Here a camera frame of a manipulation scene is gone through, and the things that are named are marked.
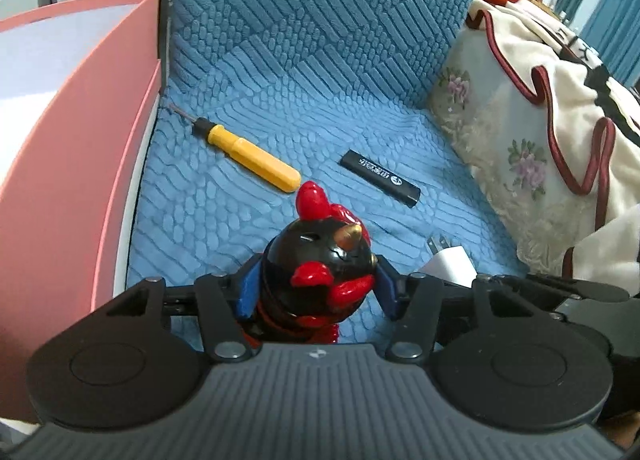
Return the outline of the yellow handled screwdriver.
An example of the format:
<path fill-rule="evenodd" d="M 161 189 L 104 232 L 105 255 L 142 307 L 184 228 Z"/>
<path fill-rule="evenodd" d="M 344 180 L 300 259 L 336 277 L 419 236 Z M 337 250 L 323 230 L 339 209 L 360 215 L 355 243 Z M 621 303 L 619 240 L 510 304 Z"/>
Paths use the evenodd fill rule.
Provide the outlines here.
<path fill-rule="evenodd" d="M 168 108 L 192 125 L 192 132 L 213 146 L 223 151 L 232 160 L 251 173 L 259 176 L 274 187 L 291 194 L 302 183 L 302 176 L 293 167 L 283 162 L 268 151 L 256 146 L 248 139 L 235 135 L 222 124 L 213 123 L 203 117 L 194 117 L 175 104 L 169 104 Z"/>

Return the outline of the blue textured sofa cover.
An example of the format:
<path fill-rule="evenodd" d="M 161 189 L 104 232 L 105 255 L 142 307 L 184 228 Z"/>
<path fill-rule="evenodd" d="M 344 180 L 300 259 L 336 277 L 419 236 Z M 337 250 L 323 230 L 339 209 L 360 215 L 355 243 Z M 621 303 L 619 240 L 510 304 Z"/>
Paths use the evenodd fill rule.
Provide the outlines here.
<path fill-rule="evenodd" d="M 128 285 L 237 271 L 295 219 L 294 199 L 194 135 L 169 104 L 292 165 L 410 273 L 427 239 L 523 275 L 512 238 L 427 109 L 472 0 L 172 0 L 169 74 L 142 172 Z M 340 165 L 346 151 L 421 190 L 412 208 Z"/>

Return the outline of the pink cardboard box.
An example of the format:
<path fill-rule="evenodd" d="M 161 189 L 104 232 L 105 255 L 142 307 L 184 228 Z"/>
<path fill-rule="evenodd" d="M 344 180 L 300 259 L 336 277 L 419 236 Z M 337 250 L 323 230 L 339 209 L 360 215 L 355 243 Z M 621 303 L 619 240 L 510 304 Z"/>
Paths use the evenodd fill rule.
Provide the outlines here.
<path fill-rule="evenodd" d="M 1 414 L 26 365 L 122 290 L 160 99 L 160 0 L 70 0 L 1 23 Z"/>

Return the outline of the black lighter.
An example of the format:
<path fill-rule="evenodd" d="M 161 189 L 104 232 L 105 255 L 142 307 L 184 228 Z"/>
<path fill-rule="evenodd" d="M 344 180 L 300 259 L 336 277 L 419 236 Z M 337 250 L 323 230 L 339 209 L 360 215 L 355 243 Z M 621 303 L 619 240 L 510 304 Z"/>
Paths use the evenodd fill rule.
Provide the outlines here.
<path fill-rule="evenodd" d="M 340 160 L 340 165 L 410 208 L 420 200 L 419 187 L 356 151 L 346 151 Z"/>

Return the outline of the white USB wall charger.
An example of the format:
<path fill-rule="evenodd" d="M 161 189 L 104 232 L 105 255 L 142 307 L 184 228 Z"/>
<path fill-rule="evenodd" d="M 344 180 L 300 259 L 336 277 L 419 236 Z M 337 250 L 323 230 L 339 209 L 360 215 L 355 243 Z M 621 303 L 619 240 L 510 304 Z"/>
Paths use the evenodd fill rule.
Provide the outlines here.
<path fill-rule="evenodd" d="M 420 268 L 424 274 L 471 288 L 477 271 L 462 246 L 453 246 L 444 236 L 427 239 L 432 257 Z"/>

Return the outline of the blue curtain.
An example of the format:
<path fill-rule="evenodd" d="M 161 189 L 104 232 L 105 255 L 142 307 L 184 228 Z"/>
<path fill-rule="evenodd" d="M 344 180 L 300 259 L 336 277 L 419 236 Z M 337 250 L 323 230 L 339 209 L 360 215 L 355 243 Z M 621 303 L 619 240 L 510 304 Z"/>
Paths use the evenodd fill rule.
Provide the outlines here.
<path fill-rule="evenodd" d="M 580 36 L 626 87 L 639 81 L 640 0 L 600 0 Z"/>

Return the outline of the cream blanket with red trim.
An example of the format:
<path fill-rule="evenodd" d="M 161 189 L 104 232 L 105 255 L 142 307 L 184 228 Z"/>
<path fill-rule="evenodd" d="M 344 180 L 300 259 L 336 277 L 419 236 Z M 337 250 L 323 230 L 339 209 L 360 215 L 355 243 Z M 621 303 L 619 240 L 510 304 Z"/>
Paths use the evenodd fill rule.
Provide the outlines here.
<path fill-rule="evenodd" d="M 528 0 L 474 0 L 442 121 L 533 271 L 639 291 L 639 106 Z"/>

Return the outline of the red black lion figurine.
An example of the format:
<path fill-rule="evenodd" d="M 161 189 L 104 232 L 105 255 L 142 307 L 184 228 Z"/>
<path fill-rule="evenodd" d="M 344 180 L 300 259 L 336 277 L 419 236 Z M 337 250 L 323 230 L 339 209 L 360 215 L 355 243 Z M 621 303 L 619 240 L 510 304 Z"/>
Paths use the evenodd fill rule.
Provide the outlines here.
<path fill-rule="evenodd" d="M 305 182 L 297 219 L 262 254 L 258 297 L 241 326 L 251 346 L 334 344 L 338 325 L 372 291 L 378 259 L 362 221 L 324 189 Z"/>

